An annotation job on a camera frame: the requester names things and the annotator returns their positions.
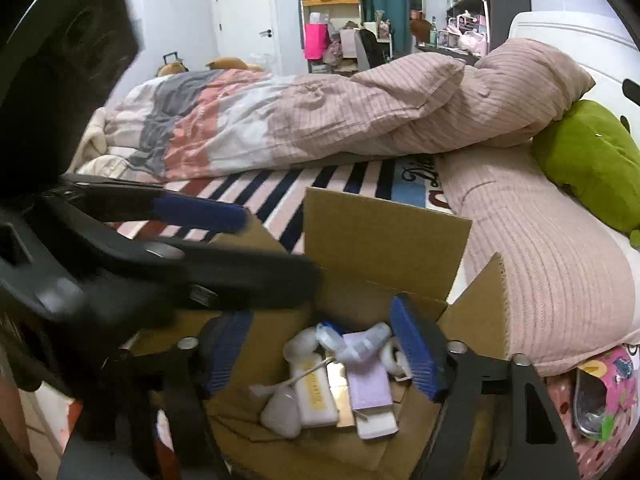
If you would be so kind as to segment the pink dotted pouch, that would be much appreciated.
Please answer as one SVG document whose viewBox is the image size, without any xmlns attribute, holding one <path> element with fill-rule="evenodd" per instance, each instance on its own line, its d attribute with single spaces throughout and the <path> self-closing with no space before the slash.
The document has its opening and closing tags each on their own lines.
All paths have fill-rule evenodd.
<svg viewBox="0 0 640 480">
<path fill-rule="evenodd" d="M 601 477 L 639 423 L 639 348 L 620 344 L 567 373 L 548 377 L 546 385 L 579 477 Z"/>
</svg>

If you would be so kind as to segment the black suitcase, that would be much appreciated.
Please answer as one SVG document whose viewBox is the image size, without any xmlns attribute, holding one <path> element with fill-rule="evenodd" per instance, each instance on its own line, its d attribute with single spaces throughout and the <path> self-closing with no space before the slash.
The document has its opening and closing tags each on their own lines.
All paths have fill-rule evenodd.
<svg viewBox="0 0 640 480">
<path fill-rule="evenodd" d="M 163 65 L 158 69 L 156 76 L 175 75 L 185 73 L 188 69 L 183 65 L 182 59 L 176 51 L 163 55 Z"/>
</svg>

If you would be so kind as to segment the clear tape roll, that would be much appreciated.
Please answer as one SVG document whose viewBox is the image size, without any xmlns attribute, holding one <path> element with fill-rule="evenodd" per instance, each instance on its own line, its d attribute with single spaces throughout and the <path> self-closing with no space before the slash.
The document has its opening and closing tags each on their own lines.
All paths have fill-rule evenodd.
<svg viewBox="0 0 640 480">
<path fill-rule="evenodd" d="M 404 350 L 401 349 L 397 337 L 392 337 L 378 352 L 378 358 L 384 366 L 386 373 L 396 382 L 406 382 L 412 379 L 411 368 Z"/>
</svg>

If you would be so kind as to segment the green plush toy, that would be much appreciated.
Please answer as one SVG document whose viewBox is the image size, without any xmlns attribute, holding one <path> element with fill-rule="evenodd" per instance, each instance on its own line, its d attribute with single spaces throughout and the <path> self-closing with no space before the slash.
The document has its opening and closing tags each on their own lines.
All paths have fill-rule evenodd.
<svg viewBox="0 0 640 480">
<path fill-rule="evenodd" d="M 639 148 L 620 118 L 580 100 L 533 137 L 547 178 L 639 247 Z"/>
</svg>

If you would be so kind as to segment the white headboard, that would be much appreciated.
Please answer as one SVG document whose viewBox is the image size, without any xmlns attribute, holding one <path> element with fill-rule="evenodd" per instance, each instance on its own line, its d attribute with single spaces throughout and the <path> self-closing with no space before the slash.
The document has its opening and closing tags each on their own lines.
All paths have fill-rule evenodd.
<svg viewBox="0 0 640 480">
<path fill-rule="evenodd" d="M 550 44 L 590 73 L 596 85 L 585 94 L 606 107 L 639 139 L 639 50 L 617 18 L 570 11 L 518 14 L 509 36 Z"/>
</svg>

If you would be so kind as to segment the tall grey bookshelf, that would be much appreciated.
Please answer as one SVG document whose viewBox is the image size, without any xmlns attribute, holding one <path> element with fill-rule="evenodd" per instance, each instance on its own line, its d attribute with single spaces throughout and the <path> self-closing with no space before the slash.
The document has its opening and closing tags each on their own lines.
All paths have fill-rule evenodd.
<svg viewBox="0 0 640 480">
<path fill-rule="evenodd" d="M 445 46 L 475 64 L 508 38 L 513 19 L 532 10 L 530 0 L 447 0 Z"/>
</svg>

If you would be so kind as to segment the yellow white shelf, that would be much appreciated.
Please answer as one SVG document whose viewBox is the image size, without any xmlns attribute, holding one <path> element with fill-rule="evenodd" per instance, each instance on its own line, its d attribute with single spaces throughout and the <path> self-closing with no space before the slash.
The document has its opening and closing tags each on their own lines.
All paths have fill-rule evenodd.
<svg viewBox="0 0 640 480">
<path fill-rule="evenodd" d="M 329 26 L 330 44 L 341 40 L 341 30 L 352 24 L 359 28 L 363 23 L 363 0 L 299 0 L 300 33 L 304 53 L 304 30 L 308 23 L 327 24 Z M 318 61 L 306 60 L 307 72 L 312 73 L 316 66 L 323 65 L 323 58 Z"/>
</svg>

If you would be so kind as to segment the gold rectangular box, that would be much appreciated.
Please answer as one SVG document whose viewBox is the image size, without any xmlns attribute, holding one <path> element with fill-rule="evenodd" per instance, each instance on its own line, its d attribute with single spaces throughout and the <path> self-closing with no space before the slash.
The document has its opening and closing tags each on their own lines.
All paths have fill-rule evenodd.
<svg viewBox="0 0 640 480">
<path fill-rule="evenodd" d="M 336 426 L 338 428 L 355 426 L 355 417 L 354 414 L 352 414 L 352 407 L 350 406 L 348 382 L 344 365 L 342 363 L 332 362 L 326 366 L 326 374 L 328 374 L 330 391 L 338 413 Z"/>
</svg>

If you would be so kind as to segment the striped plush blanket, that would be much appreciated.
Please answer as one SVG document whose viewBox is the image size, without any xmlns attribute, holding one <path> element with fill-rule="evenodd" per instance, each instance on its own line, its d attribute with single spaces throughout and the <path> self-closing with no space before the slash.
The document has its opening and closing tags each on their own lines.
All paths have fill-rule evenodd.
<svg viewBox="0 0 640 480">
<path fill-rule="evenodd" d="M 307 188 L 359 194 L 450 211 L 431 155 L 291 170 L 252 170 L 228 177 L 167 182 L 164 188 L 245 207 L 288 252 L 304 250 Z"/>
</svg>

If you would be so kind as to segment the brown cardboard box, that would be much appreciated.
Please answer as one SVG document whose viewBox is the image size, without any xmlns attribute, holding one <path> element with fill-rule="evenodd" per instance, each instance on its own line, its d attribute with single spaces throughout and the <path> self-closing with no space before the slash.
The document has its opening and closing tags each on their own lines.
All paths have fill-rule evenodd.
<svg viewBox="0 0 640 480">
<path fill-rule="evenodd" d="M 482 356 L 509 352 L 503 266 L 492 257 L 461 296 L 449 294 L 468 248 L 471 222 L 388 200 L 308 188 L 304 243 L 321 266 L 319 296 L 298 310 L 259 311 L 230 380 L 206 405 L 224 459 L 247 479 L 407 479 L 427 444 L 439 408 L 407 389 L 395 412 L 398 433 L 363 441 L 354 430 L 319 428 L 294 440 L 258 422 L 248 387 L 285 378 L 284 344 L 314 318 L 360 332 L 385 321 L 404 292 L 420 315 Z"/>
</svg>

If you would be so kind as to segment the white cream bottle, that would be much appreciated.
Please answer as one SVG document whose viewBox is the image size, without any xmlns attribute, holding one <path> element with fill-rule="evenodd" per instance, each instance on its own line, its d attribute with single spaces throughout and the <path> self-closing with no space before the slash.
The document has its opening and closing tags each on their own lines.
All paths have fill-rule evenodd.
<svg viewBox="0 0 640 480">
<path fill-rule="evenodd" d="M 326 367 L 329 362 L 319 351 L 316 330 L 305 328 L 283 347 L 283 356 L 294 382 L 303 428 L 335 427 L 340 418 L 332 396 Z"/>
</svg>

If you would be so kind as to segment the bright pink bag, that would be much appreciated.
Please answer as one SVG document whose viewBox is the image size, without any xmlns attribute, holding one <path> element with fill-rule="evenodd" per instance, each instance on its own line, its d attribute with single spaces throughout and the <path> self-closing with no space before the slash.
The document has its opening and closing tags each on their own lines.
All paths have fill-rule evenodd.
<svg viewBox="0 0 640 480">
<path fill-rule="evenodd" d="M 308 23 L 305 25 L 304 53 L 306 60 L 321 60 L 329 44 L 329 26 L 327 24 Z"/>
</svg>

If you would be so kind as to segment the brown plush toy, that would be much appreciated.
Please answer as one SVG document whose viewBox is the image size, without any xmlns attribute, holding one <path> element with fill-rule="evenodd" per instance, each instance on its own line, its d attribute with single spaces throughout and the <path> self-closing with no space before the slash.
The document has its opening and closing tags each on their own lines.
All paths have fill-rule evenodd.
<svg viewBox="0 0 640 480">
<path fill-rule="evenodd" d="M 421 11 L 410 11 L 409 29 L 416 40 L 416 44 L 429 44 L 431 42 L 432 24 L 423 17 Z"/>
</svg>

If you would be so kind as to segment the white door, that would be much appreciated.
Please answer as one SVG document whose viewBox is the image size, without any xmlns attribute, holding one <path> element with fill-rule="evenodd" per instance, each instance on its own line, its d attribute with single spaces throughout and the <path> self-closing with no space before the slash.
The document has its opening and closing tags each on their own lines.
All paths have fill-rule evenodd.
<svg viewBox="0 0 640 480">
<path fill-rule="evenodd" d="M 221 56 L 280 73 L 274 0 L 213 0 L 213 14 Z"/>
</svg>

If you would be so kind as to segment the pink ribbed pillow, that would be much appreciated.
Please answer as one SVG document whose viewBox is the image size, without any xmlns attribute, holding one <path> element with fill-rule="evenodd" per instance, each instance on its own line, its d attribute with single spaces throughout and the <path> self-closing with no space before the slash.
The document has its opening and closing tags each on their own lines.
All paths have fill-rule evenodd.
<svg viewBox="0 0 640 480">
<path fill-rule="evenodd" d="M 511 39 L 474 65 L 418 53 L 349 79 L 350 149 L 436 154 L 446 200 L 472 221 L 466 270 L 506 268 L 506 346 L 544 376 L 639 339 L 639 255 L 542 172 L 530 144 L 593 86 L 572 58 Z"/>
</svg>

